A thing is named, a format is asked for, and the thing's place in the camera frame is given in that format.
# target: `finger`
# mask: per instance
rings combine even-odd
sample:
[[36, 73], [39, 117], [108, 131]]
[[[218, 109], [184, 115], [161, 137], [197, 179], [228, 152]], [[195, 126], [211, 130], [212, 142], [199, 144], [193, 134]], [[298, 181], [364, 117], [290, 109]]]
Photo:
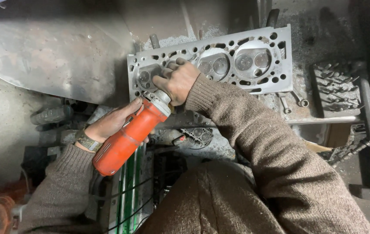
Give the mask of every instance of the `finger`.
[[164, 77], [166, 77], [167, 79], [170, 79], [172, 77], [172, 72], [173, 70], [172, 69], [169, 69], [169, 68], [163, 68], [161, 70], [162, 74]]
[[177, 58], [176, 59], [176, 64], [178, 64], [178, 65], [183, 65], [183, 64], [185, 64], [185, 63], [187, 63], [188, 61], [186, 60], [186, 59], [184, 59], [184, 58]]
[[131, 103], [129, 103], [125, 108], [121, 109], [120, 111], [122, 112], [123, 117], [126, 118], [127, 116], [133, 114], [138, 109], [140, 109], [142, 104], [143, 104], [143, 100], [140, 97], [137, 97]]
[[168, 79], [162, 78], [158, 75], [154, 76], [153, 79], [153, 84], [160, 90], [166, 93], [166, 85], [168, 82]]
[[179, 65], [177, 65], [176, 63], [173, 63], [173, 62], [171, 62], [167, 65], [167, 68], [172, 69], [172, 71], [176, 71], [178, 69], [178, 67], [179, 67]]

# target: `right hand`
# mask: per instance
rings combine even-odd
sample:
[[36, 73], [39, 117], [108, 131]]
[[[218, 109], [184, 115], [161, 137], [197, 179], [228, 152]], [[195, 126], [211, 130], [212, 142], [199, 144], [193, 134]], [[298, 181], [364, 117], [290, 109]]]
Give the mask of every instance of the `right hand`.
[[158, 89], [169, 95], [172, 106], [185, 103], [189, 91], [201, 73], [197, 67], [183, 58], [177, 58], [176, 63], [168, 64], [162, 72], [166, 79], [156, 75], [152, 81]]

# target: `left hand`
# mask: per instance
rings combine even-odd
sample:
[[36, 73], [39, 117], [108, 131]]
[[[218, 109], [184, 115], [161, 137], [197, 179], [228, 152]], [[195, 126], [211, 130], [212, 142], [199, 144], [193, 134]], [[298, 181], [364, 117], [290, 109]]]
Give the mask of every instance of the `left hand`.
[[[123, 124], [126, 122], [127, 116], [133, 114], [143, 104], [143, 100], [140, 97], [134, 99], [125, 107], [115, 108], [109, 113], [105, 114], [99, 120], [89, 125], [85, 129], [85, 134], [99, 143], [104, 143], [110, 136], [118, 132]], [[145, 143], [149, 142], [149, 138], [146, 137]], [[80, 147], [81, 144], [76, 142], [75, 146]]]

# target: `hand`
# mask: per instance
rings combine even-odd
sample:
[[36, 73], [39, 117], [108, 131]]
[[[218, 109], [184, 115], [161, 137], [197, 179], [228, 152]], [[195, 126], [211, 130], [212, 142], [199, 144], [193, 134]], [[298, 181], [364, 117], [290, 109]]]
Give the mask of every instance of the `hand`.
[[[126, 122], [127, 116], [140, 109], [142, 104], [143, 100], [140, 97], [137, 97], [127, 106], [113, 109], [99, 120], [89, 125], [85, 129], [85, 134], [94, 141], [104, 143], [110, 136], [114, 135], [121, 129], [123, 124]], [[146, 137], [144, 142], [149, 142], [149, 138]], [[75, 143], [75, 146], [87, 150], [87, 148], [79, 144], [78, 141]]]
[[183, 58], [177, 58], [176, 63], [168, 64], [162, 72], [167, 79], [156, 75], [152, 81], [157, 88], [169, 95], [172, 106], [185, 103], [189, 91], [201, 74], [197, 67]]

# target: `metal sheet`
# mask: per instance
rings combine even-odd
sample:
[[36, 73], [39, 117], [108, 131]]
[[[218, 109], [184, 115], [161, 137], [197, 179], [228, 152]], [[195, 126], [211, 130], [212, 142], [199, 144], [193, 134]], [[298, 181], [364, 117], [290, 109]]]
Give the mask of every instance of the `metal sheet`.
[[127, 58], [130, 99], [154, 92], [154, 75], [178, 57], [190, 60], [211, 80], [235, 84], [252, 94], [292, 90], [290, 24], [138, 52]]
[[0, 78], [86, 102], [128, 102], [134, 44], [113, 1], [7, 1], [0, 7]]

